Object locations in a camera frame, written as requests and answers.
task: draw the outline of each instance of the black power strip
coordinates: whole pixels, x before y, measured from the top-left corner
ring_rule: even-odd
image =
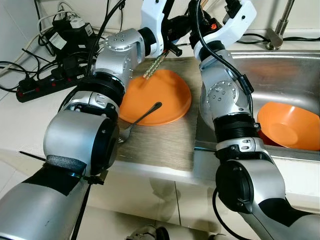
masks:
[[[52,74],[41,80],[26,79],[19,82],[16,98],[20,103],[41,98],[43,96],[71,88],[85,77],[85,68],[80,67],[80,74],[72,77],[54,77]]]

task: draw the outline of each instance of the faucet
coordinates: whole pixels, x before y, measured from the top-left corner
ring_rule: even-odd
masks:
[[[266,34],[270,39],[270,42],[265,45],[266,49],[278,50],[282,46],[284,42],[283,35],[285,33],[288,24],[288,17],[294,2],[295,0],[288,0],[286,3],[282,18],[278,21],[275,31],[273,31],[271,28],[266,30]]]

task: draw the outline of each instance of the sink basin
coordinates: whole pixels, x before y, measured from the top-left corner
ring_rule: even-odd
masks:
[[[254,87],[253,114],[268,102],[294,105],[320,114],[319,51],[237,51],[235,64]],[[217,140],[200,114],[197,117],[195,149],[215,151]],[[266,145],[273,157],[319,161],[318,151]]]

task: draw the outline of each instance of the orange plate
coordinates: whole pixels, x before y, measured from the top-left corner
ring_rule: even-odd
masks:
[[[294,149],[320,149],[320,119],[310,111],[268,102],[260,109],[257,119],[262,132],[277,144]]]
[[[140,121],[139,125],[157,126],[178,120],[190,108],[191,92],[186,82],[170,70],[157,70],[148,80],[137,77],[130,82],[124,95],[120,118],[133,123],[156,102],[162,102],[162,107]]]

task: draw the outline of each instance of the wall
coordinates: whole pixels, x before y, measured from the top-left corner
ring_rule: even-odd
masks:
[[[21,48],[38,33],[37,21],[33,0],[0,0],[0,61],[12,62],[16,59]],[[38,47],[37,41],[34,41],[29,50],[43,57],[48,56],[43,47]],[[30,71],[37,66],[37,62],[27,54],[19,64]],[[12,88],[24,78],[22,73],[8,72],[0,78],[0,85]],[[0,90],[0,100],[6,94],[6,91]]]
[[[48,13],[57,11],[58,0],[40,0]],[[106,13],[106,0],[67,0],[75,11],[93,26],[100,26]],[[110,5],[114,6],[118,0],[110,0]],[[182,15],[186,9],[188,0],[175,0],[170,17]],[[263,30],[269,27],[275,28],[281,17],[287,0],[252,0],[257,17],[250,26],[251,30]],[[127,0],[123,10],[123,29],[139,28],[141,24],[140,9],[142,0]],[[220,22],[226,11],[224,0],[209,0],[206,9]],[[121,14],[117,11],[110,20],[107,28],[119,29]],[[288,29],[320,29],[320,1],[319,0],[296,0],[289,16]]]

